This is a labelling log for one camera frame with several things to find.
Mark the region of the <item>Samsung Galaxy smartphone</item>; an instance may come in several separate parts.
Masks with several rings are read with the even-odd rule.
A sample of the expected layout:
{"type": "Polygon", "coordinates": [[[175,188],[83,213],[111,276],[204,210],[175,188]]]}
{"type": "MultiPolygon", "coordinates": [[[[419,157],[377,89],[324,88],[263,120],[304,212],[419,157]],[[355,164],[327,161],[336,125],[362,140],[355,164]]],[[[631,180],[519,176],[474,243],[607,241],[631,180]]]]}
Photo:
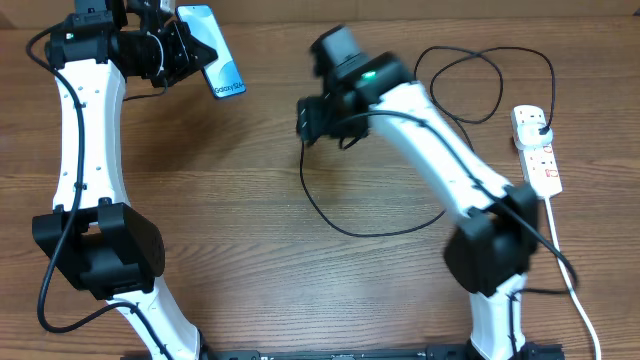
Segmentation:
{"type": "Polygon", "coordinates": [[[177,17],[189,26],[191,36],[205,50],[207,59],[200,61],[201,70],[214,97],[222,99],[244,93],[246,86],[211,7],[181,5],[177,17]]]}

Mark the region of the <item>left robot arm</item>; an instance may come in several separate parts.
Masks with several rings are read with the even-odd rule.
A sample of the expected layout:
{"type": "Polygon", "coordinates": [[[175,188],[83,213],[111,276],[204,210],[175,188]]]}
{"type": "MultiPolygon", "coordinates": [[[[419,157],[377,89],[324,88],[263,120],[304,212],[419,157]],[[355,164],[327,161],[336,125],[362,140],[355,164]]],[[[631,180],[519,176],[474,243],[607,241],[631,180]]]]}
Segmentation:
{"type": "Polygon", "coordinates": [[[156,95],[218,57],[175,16],[171,1],[77,0],[37,38],[38,64],[59,91],[61,163],[52,210],[32,220],[36,244],[77,290],[119,311],[150,359],[210,359],[202,332],[165,278],[159,229],[134,210],[124,184],[121,111],[131,77],[156,95]]]}

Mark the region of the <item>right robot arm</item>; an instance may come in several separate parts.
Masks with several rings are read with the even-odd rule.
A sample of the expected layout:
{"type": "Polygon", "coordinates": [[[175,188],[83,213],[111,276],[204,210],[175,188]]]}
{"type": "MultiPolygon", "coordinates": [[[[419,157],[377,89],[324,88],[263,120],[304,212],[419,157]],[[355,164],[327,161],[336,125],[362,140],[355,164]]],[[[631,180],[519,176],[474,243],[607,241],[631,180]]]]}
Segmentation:
{"type": "Polygon", "coordinates": [[[305,146],[335,138],[341,149],[371,132],[416,168],[455,224],[445,263],[469,293],[471,359],[525,359],[519,304],[537,249],[537,200],[485,164],[434,109],[425,87],[391,52],[369,57],[339,25],[310,47],[323,93],[299,100],[305,146]]]}

